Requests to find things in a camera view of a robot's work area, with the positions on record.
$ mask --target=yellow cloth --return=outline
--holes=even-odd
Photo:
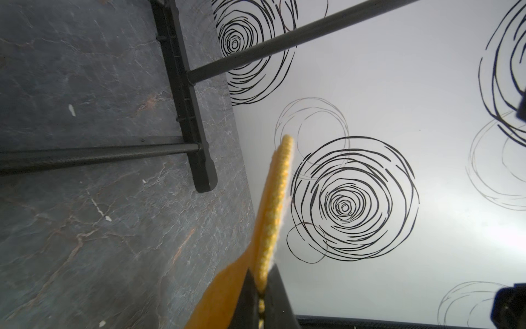
[[[258,291],[265,291],[284,210],[293,142],[292,137],[285,135],[272,156],[256,225],[246,251],[212,280],[185,329],[226,329],[234,314],[248,268],[254,276]]]

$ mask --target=black circle drawing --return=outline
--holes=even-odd
[[[323,98],[306,97],[289,103],[281,112],[274,130],[274,147],[278,148],[284,135],[296,141],[292,168],[296,168],[308,154],[321,145],[349,135],[343,113]],[[348,146],[343,140],[338,147]]]
[[[350,146],[335,149],[342,141]],[[413,180],[400,152],[377,139],[351,136],[323,145],[292,178],[290,251],[306,263],[391,252],[408,238],[417,218]]]
[[[444,326],[493,328],[490,320],[493,299],[505,285],[469,281],[455,286],[440,301],[437,321]]]
[[[484,106],[502,132],[526,146],[526,127],[515,115],[526,88],[526,0],[519,0],[491,36],[479,65]]]
[[[502,118],[514,115],[515,111],[510,111]],[[503,134],[499,122],[492,120],[473,140],[466,171],[473,186],[487,200],[506,209],[526,211],[524,163],[526,149]]]
[[[224,57],[295,29],[296,0],[212,0]],[[233,105],[252,104],[272,93],[290,69],[296,48],[285,50],[227,73]]]

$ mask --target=thin gray circle drawing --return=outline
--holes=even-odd
[[[296,142],[294,170],[323,144],[348,136],[349,127],[343,113],[333,104],[323,98],[306,97],[289,103],[281,112],[274,130],[275,148],[284,135],[292,136]],[[341,140],[333,147],[346,148],[348,143],[348,140]]]
[[[505,285],[469,281],[455,286],[438,306],[437,322],[444,326],[495,328],[490,320],[495,294]]]
[[[508,116],[515,116],[515,111],[502,118]],[[466,171],[473,186],[487,200],[506,209],[526,211],[524,163],[526,149],[503,134],[500,123],[492,120],[475,136]]]

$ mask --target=stone countertop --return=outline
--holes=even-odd
[[[191,67],[220,58],[209,0],[177,1]],[[0,151],[177,141],[148,0],[0,4]],[[182,328],[254,223],[224,75],[199,83],[219,182],[186,155],[0,177],[7,328]]]

